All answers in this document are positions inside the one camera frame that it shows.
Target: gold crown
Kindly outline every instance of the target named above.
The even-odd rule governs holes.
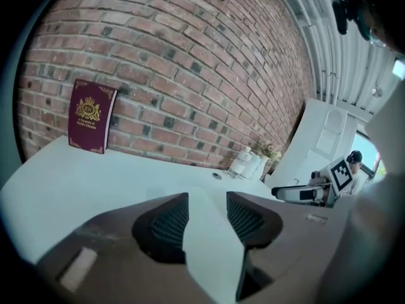
[[[90,104],[90,105],[94,105],[94,103],[96,102],[93,98],[91,97],[87,97],[84,99],[86,104]]]

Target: black cap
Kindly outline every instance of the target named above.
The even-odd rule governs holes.
[[[363,155],[361,154],[360,151],[352,151],[350,155],[352,157],[351,161],[352,164],[359,163],[361,162],[361,160],[363,160]]]

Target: maroon book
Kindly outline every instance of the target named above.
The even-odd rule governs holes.
[[[70,146],[104,154],[116,93],[116,89],[106,85],[75,81],[69,109]]]

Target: clear plastic bottle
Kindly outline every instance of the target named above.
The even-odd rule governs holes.
[[[229,169],[227,170],[227,174],[230,177],[236,178],[239,174],[242,173],[242,171],[246,167],[246,163],[249,162],[249,160],[252,157],[250,151],[251,151],[250,147],[246,146],[245,149],[243,149],[238,153],[237,157],[232,161],[231,165],[229,166]]]

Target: table surface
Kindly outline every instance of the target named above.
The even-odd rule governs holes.
[[[233,303],[244,249],[227,220],[227,191],[278,201],[260,181],[109,149],[99,155],[69,146],[62,136],[14,173],[0,191],[0,210],[20,256],[35,264],[96,215],[188,192],[187,269],[217,303]]]

